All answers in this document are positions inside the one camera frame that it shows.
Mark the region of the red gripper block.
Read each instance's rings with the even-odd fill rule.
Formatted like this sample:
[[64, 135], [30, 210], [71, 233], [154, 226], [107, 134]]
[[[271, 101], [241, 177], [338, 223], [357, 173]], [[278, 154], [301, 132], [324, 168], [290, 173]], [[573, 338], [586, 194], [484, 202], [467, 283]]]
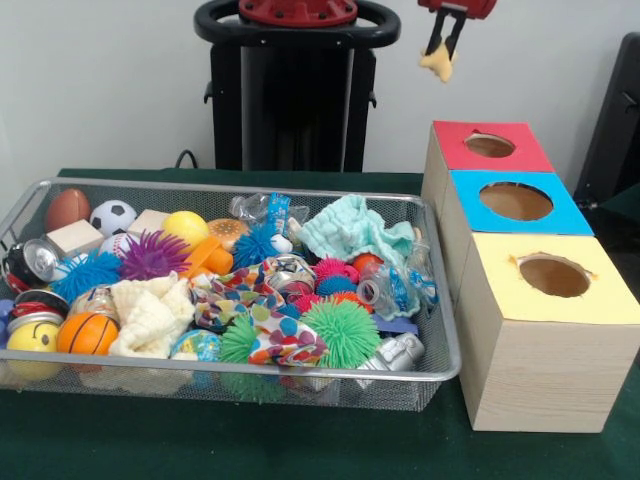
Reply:
[[418, 0], [418, 5], [427, 8], [430, 12], [436, 12], [436, 20], [431, 32], [429, 43], [425, 50], [426, 54], [434, 53], [442, 43], [442, 28], [444, 26], [446, 13], [461, 12], [463, 15], [455, 17], [454, 26], [445, 40], [445, 47], [452, 59], [456, 52], [459, 36], [462, 32], [466, 18], [485, 19], [494, 9], [496, 0]]

